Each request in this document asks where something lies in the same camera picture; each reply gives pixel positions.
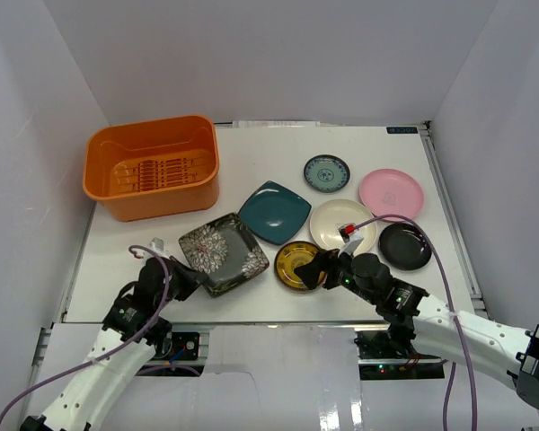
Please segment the black floral square plate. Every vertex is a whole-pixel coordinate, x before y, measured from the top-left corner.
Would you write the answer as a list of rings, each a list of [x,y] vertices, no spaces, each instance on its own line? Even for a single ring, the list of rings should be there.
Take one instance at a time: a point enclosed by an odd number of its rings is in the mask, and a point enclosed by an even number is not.
[[[236,289],[270,266],[251,230],[236,213],[185,233],[178,243],[190,268],[206,275],[203,286],[213,298]]]

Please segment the cream round plate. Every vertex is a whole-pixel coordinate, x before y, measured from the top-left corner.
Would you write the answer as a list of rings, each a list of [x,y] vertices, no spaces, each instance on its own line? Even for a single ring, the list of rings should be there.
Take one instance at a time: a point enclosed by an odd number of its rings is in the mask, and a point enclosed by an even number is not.
[[[317,207],[310,217],[310,234],[322,249],[340,249],[344,241],[339,229],[345,224],[360,224],[373,214],[358,202],[348,199],[329,200]]]

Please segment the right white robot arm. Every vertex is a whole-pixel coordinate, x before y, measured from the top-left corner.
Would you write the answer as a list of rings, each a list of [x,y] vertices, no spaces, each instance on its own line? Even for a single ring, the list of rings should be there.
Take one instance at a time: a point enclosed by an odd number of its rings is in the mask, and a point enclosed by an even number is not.
[[[310,289],[342,286],[372,304],[390,325],[387,345],[464,364],[516,391],[539,410],[539,325],[532,330],[454,311],[426,290],[394,277],[375,254],[320,251],[295,274]]]

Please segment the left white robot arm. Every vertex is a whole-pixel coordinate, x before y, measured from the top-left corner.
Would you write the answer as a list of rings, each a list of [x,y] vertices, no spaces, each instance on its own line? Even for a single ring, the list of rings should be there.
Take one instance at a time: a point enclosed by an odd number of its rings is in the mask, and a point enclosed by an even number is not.
[[[57,398],[38,416],[28,416],[23,430],[98,430],[111,406],[137,374],[187,369],[198,356],[199,334],[175,333],[160,315],[170,301],[188,299],[206,274],[176,259],[155,256],[138,278],[123,286],[102,321],[88,357],[74,371]]]

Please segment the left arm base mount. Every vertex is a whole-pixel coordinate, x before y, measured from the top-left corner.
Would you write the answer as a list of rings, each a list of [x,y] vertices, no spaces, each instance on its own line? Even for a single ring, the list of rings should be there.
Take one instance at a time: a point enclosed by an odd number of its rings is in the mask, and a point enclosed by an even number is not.
[[[171,332],[154,357],[137,372],[142,377],[200,377],[201,336],[198,332]]]

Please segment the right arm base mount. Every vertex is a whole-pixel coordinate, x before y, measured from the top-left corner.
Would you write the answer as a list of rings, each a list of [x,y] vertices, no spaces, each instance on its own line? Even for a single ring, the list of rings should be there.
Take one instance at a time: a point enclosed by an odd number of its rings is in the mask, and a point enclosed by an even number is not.
[[[384,326],[356,329],[358,369],[362,382],[439,380],[445,362],[392,343]]]

